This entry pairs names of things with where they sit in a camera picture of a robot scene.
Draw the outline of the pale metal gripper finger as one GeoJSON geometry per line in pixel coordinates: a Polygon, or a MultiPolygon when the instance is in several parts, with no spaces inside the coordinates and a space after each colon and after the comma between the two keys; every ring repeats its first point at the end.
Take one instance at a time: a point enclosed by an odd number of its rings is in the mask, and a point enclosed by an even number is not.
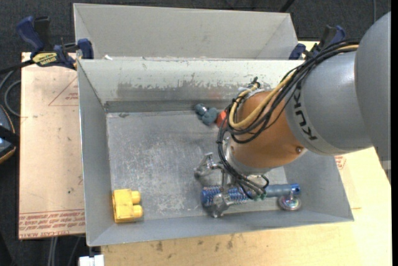
{"type": "Polygon", "coordinates": [[[194,170],[194,177],[195,178],[205,177],[216,169],[218,169],[218,163],[214,161],[213,153],[212,152],[206,153],[203,156],[197,168],[194,170]]]}
{"type": "Polygon", "coordinates": [[[231,198],[226,193],[218,193],[213,197],[211,205],[211,215],[214,218],[222,217],[223,213],[233,204],[231,198]]]}

